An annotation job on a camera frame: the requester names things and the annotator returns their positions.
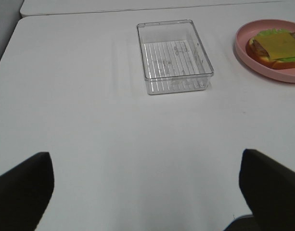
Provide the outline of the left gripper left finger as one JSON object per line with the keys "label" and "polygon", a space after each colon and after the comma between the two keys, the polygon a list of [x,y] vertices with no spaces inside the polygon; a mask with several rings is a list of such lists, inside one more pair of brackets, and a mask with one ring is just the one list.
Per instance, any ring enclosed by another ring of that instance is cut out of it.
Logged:
{"label": "left gripper left finger", "polygon": [[34,231],[53,190],[48,152],[37,153],[0,175],[0,231]]}

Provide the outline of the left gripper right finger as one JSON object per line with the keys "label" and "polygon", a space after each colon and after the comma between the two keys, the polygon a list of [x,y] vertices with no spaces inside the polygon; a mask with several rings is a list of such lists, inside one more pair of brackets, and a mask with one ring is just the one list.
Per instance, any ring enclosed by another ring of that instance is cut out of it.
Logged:
{"label": "left gripper right finger", "polygon": [[245,149],[239,187],[263,231],[295,231],[294,171],[255,149]]}

